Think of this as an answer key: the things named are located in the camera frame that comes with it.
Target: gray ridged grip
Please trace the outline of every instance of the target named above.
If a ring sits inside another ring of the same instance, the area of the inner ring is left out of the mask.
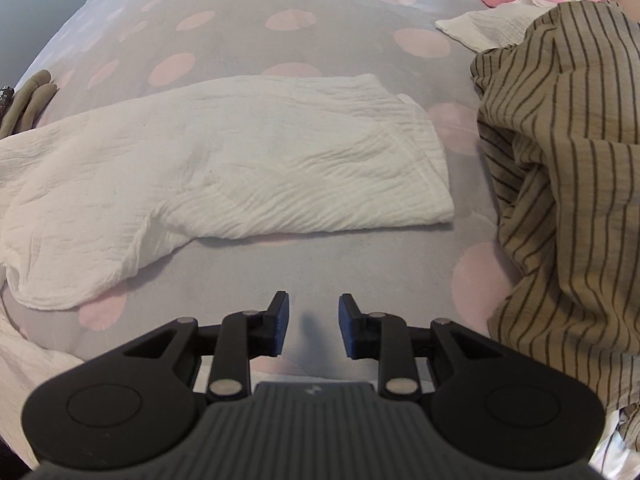
[[[261,383],[212,404],[191,434],[150,462],[113,472],[45,463],[27,480],[597,480],[586,462],[511,472],[445,442],[416,404],[367,383]]]

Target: white cloth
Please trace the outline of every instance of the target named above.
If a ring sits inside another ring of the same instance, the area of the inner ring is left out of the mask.
[[[4,139],[0,175],[0,265],[44,310],[196,237],[453,215],[431,121],[373,75],[238,76],[98,108]]]
[[[495,9],[472,10],[451,20],[437,20],[435,25],[467,48],[482,52],[521,43],[529,25],[556,5],[546,0],[515,0]]]
[[[600,442],[589,464],[609,480],[635,480],[640,474],[640,453],[625,445],[618,424],[618,412],[609,413]]]
[[[77,357],[44,350],[22,338],[7,321],[0,300],[0,436],[31,468],[38,461],[22,432],[22,406],[39,384],[80,363]]]

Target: bed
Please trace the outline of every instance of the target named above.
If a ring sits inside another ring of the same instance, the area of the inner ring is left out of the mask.
[[[481,156],[474,53],[434,21],[485,8],[480,0],[90,0],[23,77],[51,72],[60,90],[37,125],[197,82],[236,75],[376,75],[427,110],[446,150],[450,224],[337,234],[201,238],[93,301],[43,311],[1,291],[16,330],[41,348],[91,359],[180,316],[218,323],[290,294],[281,358],[252,371],[373,380],[347,359],[338,297],[413,326],[449,317],[479,332],[517,273],[496,241],[497,209]]]

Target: striped shirt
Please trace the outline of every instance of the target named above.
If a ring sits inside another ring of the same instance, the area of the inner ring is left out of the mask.
[[[480,53],[478,121],[522,272],[492,337],[590,386],[640,444],[640,25],[566,2]]]

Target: brown striped fabric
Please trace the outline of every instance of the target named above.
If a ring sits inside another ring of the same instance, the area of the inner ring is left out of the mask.
[[[480,53],[498,236],[523,278],[493,338],[588,384],[640,448],[640,25],[567,2]]]

